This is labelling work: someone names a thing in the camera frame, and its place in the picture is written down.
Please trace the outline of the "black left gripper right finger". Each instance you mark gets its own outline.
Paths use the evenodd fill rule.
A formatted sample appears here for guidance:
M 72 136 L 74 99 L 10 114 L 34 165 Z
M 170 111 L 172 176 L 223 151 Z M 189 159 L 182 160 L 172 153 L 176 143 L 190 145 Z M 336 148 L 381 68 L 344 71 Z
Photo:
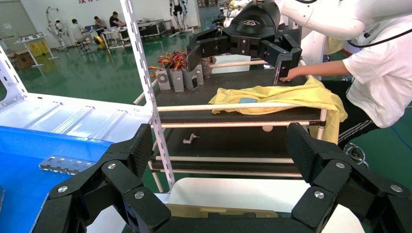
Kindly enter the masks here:
M 319 233 L 341 205 L 373 233 L 411 232 L 407 187 L 356 164 L 336 144 L 311 137 L 299 123 L 288 126 L 286 148 L 310 185 L 292 209 L 292 219 Z

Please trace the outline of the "person's bare hand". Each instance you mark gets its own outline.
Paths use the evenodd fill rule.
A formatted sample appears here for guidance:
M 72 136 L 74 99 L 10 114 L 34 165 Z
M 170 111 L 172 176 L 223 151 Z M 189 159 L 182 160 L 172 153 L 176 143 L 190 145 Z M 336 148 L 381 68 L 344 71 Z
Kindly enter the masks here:
M 282 82 L 289 82 L 289 81 L 293 80 L 294 78 L 296 78 L 300 75 L 302 75 L 301 68 L 296 67 L 296 68 L 293 68 L 293 69 L 289 70 L 289 73 L 288 73 L 287 77 L 279 78 L 279 80 L 282 81 Z

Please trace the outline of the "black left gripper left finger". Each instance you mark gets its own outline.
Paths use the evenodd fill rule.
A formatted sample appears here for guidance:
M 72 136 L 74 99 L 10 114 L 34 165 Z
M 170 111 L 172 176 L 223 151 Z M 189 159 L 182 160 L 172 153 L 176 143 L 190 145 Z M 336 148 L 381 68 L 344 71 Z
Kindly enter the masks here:
M 159 231 L 171 212 L 142 181 L 152 144 L 151 127 L 142 124 L 131 139 L 110 145 L 95 165 L 49 192 L 33 232 L 84 233 L 109 206 L 133 232 Z

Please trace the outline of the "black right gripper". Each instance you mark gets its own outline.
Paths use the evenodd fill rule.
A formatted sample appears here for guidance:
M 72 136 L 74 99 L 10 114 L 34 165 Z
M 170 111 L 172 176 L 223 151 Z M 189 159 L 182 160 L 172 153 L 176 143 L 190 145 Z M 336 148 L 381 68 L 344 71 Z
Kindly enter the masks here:
M 230 25 L 207 29 L 190 37 L 186 70 L 193 71 L 202 61 L 224 53 L 259 57 L 275 68 L 274 83 L 299 65 L 302 49 L 299 32 L 277 33 L 281 13 L 272 0 L 253 0 Z

